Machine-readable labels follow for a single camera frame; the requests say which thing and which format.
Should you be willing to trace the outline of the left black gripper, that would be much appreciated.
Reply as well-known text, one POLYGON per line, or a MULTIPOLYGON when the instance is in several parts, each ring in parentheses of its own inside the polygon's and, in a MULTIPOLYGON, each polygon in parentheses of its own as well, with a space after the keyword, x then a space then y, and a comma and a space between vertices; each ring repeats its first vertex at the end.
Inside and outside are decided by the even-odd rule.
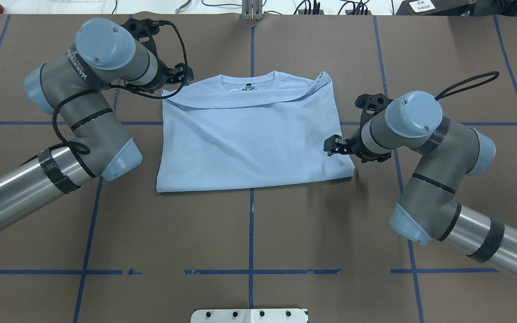
POLYGON ((149 82, 149 90, 158 90, 165 84, 182 84, 188 85, 194 80, 193 74, 188 74, 188 65, 176 64, 174 68, 168 68, 160 58, 155 57, 157 62, 157 70, 154 78, 149 82))

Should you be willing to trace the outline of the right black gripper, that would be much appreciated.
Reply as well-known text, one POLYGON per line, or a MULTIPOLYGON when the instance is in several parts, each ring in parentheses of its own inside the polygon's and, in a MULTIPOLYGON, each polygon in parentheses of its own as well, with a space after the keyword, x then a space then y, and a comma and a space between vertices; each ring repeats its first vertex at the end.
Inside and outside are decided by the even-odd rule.
POLYGON ((328 137, 324 141, 324 148, 328 156, 353 153, 362 163, 383 163, 392 157, 392 149, 387 149, 375 141, 369 128, 358 129, 348 141, 340 135, 328 137))

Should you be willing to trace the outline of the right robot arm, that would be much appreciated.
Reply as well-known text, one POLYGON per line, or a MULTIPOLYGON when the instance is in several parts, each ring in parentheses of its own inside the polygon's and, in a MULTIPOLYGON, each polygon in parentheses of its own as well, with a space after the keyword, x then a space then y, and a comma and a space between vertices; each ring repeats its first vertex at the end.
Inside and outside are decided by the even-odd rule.
POLYGON ((384 162, 400 147, 421 159, 390 217, 390 227, 415 243, 445 242, 474 261, 517 276, 517 229, 454 200, 466 176, 478 176, 494 161, 494 142, 443 114, 435 96, 408 92, 395 100, 363 94, 361 125, 349 138, 332 135, 324 151, 384 162))

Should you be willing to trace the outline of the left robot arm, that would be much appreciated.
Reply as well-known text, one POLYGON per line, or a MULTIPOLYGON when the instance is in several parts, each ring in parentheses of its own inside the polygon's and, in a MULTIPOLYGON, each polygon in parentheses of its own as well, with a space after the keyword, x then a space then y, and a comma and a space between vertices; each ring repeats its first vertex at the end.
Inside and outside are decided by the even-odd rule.
POLYGON ((185 44, 183 62, 168 67, 153 39, 166 20, 130 18, 119 25, 106 18, 86 21, 63 55, 32 71, 23 88, 30 101, 52 116, 59 142, 42 149, 0 177, 0 231, 96 177, 115 180, 142 162, 131 135, 103 92, 121 89, 157 100, 154 93, 193 80, 185 44))

